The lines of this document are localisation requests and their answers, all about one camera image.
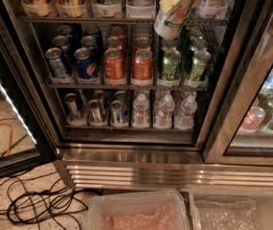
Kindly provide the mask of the white 7up can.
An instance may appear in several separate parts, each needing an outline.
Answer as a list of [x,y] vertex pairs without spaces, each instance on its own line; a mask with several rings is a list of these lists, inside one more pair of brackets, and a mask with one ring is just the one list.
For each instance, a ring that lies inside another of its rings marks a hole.
[[93,0],[95,17],[116,18],[121,15],[121,0]]
[[177,4],[173,0],[160,0],[160,9],[154,22],[154,30],[163,38],[174,39],[179,36],[191,0]]

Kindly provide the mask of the white blue can right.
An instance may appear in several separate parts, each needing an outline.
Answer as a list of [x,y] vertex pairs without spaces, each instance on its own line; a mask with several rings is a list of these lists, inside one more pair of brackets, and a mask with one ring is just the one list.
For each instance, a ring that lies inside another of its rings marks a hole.
[[195,15],[201,19],[223,19],[228,9],[225,0],[203,0],[195,10]]

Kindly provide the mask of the green soda can left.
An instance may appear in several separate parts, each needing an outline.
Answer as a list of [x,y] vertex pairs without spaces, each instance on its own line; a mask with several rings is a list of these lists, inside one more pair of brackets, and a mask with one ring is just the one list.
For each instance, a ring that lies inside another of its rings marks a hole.
[[181,54],[174,49],[167,50],[162,57],[158,70],[157,84],[161,86],[178,86],[180,82]]

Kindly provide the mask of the green soda can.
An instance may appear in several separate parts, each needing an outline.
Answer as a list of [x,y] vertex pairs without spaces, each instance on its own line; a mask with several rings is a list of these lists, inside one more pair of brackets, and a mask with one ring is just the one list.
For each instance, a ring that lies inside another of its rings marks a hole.
[[180,82],[181,54],[174,49],[167,50],[162,57],[158,70],[157,84],[161,86],[178,86]]
[[201,50],[193,53],[192,64],[186,73],[185,83],[189,87],[198,87],[206,80],[206,70],[211,62],[211,54]]

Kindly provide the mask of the orange soda can right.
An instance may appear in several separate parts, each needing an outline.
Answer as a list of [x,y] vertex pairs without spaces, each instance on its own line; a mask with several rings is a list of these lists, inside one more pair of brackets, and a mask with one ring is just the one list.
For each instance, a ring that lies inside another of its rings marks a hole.
[[134,55],[131,84],[146,86],[153,83],[153,56],[151,50],[140,49]]

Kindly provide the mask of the orange soda can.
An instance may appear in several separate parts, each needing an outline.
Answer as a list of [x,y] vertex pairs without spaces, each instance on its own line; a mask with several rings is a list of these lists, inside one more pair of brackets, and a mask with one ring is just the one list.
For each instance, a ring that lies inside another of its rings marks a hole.
[[134,55],[131,84],[146,86],[153,83],[153,56],[151,50],[140,49]]
[[110,48],[104,52],[104,83],[107,85],[126,84],[125,63],[121,50]]

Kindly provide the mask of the green soda can right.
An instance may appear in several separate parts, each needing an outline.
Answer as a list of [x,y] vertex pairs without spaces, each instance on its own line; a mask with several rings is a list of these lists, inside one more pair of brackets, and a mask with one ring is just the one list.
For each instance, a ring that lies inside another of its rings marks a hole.
[[201,50],[193,53],[192,64],[186,73],[185,83],[189,87],[198,87],[206,80],[206,70],[211,62],[211,54]]

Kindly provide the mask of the orange soda can left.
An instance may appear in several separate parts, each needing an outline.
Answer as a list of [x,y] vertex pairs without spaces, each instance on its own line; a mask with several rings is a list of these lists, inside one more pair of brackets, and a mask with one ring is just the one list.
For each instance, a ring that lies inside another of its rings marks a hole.
[[104,52],[104,83],[107,85],[126,84],[125,63],[121,50],[110,48]]

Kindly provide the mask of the blue pepsi can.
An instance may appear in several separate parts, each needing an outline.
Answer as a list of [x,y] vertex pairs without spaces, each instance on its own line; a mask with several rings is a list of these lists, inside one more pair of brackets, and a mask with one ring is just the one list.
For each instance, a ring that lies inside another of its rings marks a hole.
[[78,70],[78,79],[85,84],[91,84],[98,80],[98,67],[91,51],[87,48],[79,48],[74,53]]

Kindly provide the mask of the slim blue silver can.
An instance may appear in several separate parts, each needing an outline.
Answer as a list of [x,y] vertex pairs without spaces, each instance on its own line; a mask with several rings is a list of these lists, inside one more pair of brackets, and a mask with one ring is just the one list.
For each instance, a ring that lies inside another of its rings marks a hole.
[[113,101],[110,106],[111,110],[111,125],[114,127],[127,126],[127,114],[125,107],[121,101]]

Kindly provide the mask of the slim silver can middle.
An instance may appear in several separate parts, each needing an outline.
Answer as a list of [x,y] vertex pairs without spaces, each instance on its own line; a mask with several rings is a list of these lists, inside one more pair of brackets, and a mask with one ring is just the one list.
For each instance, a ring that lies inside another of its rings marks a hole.
[[100,100],[91,100],[88,103],[89,123],[95,127],[104,127],[106,125],[106,109]]

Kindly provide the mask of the silver diet pepsi can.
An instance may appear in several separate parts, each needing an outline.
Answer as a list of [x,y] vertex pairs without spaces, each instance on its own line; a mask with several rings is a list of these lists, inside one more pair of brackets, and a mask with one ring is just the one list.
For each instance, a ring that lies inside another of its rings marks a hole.
[[69,83],[71,72],[65,56],[58,47],[52,47],[45,52],[45,58],[50,68],[52,79],[56,83]]

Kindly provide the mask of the open fridge glass door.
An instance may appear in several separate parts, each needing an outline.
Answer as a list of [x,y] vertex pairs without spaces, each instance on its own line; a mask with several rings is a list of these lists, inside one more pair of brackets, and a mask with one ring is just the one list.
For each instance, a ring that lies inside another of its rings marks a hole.
[[56,154],[34,104],[28,59],[0,0],[0,178],[53,162]]

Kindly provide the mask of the water bottle left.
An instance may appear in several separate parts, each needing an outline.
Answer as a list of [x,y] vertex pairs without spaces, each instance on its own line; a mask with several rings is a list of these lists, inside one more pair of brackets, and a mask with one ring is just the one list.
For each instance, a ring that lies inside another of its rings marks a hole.
[[149,127],[149,101],[143,93],[133,102],[132,125],[137,128]]

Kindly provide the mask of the water bottle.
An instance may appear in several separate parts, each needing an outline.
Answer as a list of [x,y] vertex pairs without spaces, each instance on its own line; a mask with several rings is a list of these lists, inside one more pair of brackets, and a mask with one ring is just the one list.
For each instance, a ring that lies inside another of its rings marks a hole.
[[132,125],[137,128],[149,127],[149,101],[143,93],[133,102]]
[[174,118],[174,127],[180,130],[191,130],[194,125],[193,117],[197,111],[195,96],[189,96],[181,102]]
[[166,94],[158,103],[154,112],[154,126],[159,129],[167,129],[172,126],[172,114],[175,102],[171,94]]

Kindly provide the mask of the water bottle middle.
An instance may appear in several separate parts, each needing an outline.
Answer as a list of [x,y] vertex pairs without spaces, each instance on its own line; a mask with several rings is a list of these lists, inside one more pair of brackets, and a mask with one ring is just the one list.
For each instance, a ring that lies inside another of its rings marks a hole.
[[172,114],[175,102],[171,94],[166,94],[158,103],[154,112],[154,126],[159,129],[167,129],[172,126]]

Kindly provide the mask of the water bottle right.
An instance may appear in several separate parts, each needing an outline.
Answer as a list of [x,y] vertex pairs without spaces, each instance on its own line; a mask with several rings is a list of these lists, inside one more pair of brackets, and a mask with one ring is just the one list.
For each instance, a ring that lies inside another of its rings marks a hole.
[[191,130],[194,125],[193,117],[197,111],[195,96],[189,96],[181,102],[174,118],[174,127],[180,130]]

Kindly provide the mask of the clear bin pink wrap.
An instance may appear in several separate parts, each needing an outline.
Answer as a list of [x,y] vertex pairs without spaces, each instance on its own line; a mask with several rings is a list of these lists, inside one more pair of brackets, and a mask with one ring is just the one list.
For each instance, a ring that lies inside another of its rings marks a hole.
[[176,191],[95,196],[88,230],[190,230],[184,199]]

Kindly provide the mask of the clear bin bubble wrap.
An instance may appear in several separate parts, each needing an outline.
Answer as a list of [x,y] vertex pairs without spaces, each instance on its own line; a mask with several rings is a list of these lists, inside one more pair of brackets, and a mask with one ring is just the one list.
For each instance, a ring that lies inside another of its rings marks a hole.
[[273,230],[273,188],[192,186],[193,230]]

